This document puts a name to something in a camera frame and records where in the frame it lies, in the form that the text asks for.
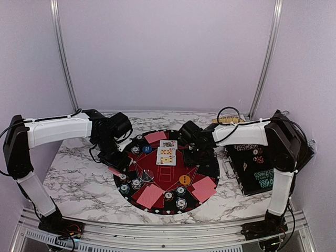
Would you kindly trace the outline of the chip stack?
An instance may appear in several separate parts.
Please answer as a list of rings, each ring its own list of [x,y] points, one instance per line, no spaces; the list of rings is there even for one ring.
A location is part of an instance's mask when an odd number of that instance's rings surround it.
[[[165,192],[164,193],[164,200],[167,201],[167,202],[170,202],[172,201],[174,198],[174,193],[172,192]]]
[[[144,136],[143,136],[142,134],[138,134],[138,135],[135,137],[135,139],[136,139],[137,141],[143,141],[143,140],[144,140]]]
[[[119,180],[121,183],[128,183],[129,182],[129,177],[126,174],[121,174],[119,177]]]

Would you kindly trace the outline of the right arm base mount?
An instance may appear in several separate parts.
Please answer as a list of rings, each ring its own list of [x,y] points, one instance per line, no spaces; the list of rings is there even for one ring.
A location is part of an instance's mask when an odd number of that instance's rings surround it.
[[[262,220],[243,224],[240,232],[245,236],[246,240],[253,240],[285,233],[287,230],[288,226],[286,222],[282,222],[276,226],[273,222]]]

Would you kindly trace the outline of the blue small blind button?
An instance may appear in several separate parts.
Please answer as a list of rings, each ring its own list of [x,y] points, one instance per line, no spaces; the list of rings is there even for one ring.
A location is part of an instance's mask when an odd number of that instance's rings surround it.
[[[142,152],[145,154],[149,154],[152,152],[152,147],[150,145],[146,145],[142,148]]]

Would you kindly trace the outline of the ten of hearts card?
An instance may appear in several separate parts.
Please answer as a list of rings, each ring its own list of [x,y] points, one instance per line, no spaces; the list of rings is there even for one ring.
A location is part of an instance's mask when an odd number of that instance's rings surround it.
[[[158,147],[157,154],[159,156],[175,156],[176,149],[171,147]]]

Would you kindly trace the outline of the red playing card deck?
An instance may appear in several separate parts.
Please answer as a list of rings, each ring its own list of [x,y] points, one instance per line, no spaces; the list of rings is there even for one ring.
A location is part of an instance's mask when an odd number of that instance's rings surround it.
[[[118,171],[117,169],[113,167],[108,167],[108,171],[110,171],[113,175],[120,177],[123,173]]]

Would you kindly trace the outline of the dealt red card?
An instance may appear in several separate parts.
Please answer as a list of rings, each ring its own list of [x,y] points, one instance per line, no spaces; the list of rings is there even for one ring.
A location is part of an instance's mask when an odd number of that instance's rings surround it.
[[[207,201],[211,196],[216,193],[215,187],[209,184],[203,185],[193,185],[194,190],[192,195],[200,202],[203,203]]]
[[[205,177],[195,183],[192,184],[194,189],[196,190],[210,190],[210,189],[215,189],[216,184],[210,177]]]
[[[160,194],[155,189],[148,187],[140,195],[137,203],[146,208],[151,208],[159,197]]]
[[[146,207],[152,207],[153,204],[161,197],[164,190],[152,184],[142,193],[142,204]]]
[[[157,132],[145,135],[144,138],[147,140],[147,142],[149,144],[151,144],[151,143],[154,143],[156,141],[166,140],[167,136],[166,136],[165,132],[157,131]]]

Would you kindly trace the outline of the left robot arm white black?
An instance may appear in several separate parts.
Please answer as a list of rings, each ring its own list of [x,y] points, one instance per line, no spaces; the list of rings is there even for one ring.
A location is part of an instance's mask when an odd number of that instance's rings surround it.
[[[131,158],[122,144],[132,131],[129,118],[121,112],[111,117],[95,109],[78,109],[69,115],[38,119],[15,115],[1,133],[5,138],[3,154],[7,171],[4,175],[16,182],[22,194],[40,214],[39,227],[61,234],[66,228],[81,226],[81,223],[63,217],[35,172],[32,152],[64,140],[88,139],[92,147],[99,150],[95,162],[125,172],[131,164]]]

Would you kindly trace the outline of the orange big blind button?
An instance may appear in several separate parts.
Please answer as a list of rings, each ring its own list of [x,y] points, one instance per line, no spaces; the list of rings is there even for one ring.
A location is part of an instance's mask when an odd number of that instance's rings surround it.
[[[181,175],[179,177],[179,183],[182,185],[189,185],[191,183],[191,178],[188,175]]]

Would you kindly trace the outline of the five of hearts card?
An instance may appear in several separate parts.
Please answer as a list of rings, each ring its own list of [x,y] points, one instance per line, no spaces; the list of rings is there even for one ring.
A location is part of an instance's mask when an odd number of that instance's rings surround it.
[[[176,156],[173,155],[159,155],[156,158],[157,165],[167,165],[175,166],[176,165]]]

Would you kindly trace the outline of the green chips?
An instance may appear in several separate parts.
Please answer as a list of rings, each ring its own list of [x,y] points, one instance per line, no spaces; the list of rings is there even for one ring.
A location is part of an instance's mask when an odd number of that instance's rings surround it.
[[[179,186],[176,188],[175,193],[177,196],[184,196],[186,194],[186,188]]]
[[[130,192],[130,186],[128,184],[121,184],[119,191],[121,194],[128,194]]]

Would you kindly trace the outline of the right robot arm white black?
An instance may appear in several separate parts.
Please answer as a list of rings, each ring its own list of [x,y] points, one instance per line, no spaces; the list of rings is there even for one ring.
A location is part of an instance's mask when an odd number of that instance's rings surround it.
[[[189,165],[212,156],[213,149],[229,145],[261,145],[274,171],[270,204],[260,231],[271,235],[284,218],[293,191],[296,173],[310,161],[314,150],[302,128],[281,113],[268,119],[243,123],[212,123],[205,129],[187,121],[178,131],[182,142],[190,146],[185,157]]]

